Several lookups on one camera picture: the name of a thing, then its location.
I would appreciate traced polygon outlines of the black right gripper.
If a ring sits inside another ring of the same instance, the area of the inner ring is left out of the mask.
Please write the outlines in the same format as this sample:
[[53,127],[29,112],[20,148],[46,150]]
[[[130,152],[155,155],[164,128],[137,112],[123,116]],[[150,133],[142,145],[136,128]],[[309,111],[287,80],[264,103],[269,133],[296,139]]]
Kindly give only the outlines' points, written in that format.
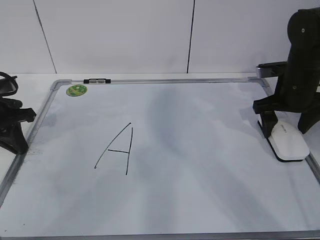
[[285,80],[277,81],[274,94],[253,101],[253,111],[260,115],[261,129],[268,139],[278,118],[274,111],[301,113],[298,129],[302,134],[320,121],[320,93],[317,92],[318,81],[304,81],[300,84],[287,84]]

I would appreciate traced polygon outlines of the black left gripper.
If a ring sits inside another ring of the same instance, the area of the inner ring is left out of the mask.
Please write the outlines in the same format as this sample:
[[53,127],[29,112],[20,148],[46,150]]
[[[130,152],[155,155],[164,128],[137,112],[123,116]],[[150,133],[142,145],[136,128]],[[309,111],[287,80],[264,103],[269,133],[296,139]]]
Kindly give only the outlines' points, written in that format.
[[20,100],[0,98],[0,146],[13,154],[24,154],[28,144],[22,132],[22,122],[31,123],[37,114],[32,108],[23,108]]

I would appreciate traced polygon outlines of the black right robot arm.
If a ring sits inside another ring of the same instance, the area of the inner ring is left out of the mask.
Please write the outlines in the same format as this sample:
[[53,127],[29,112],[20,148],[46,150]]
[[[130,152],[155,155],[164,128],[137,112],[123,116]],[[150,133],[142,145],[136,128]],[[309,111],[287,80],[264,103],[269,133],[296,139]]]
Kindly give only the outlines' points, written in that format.
[[275,112],[299,113],[298,130],[305,134],[320,120],[320,9],[299,9],[287,25],[291,43],[287,61],[262,63],[259,78],[277,78],[274,94],[255,100],[265,138],[278,122]]

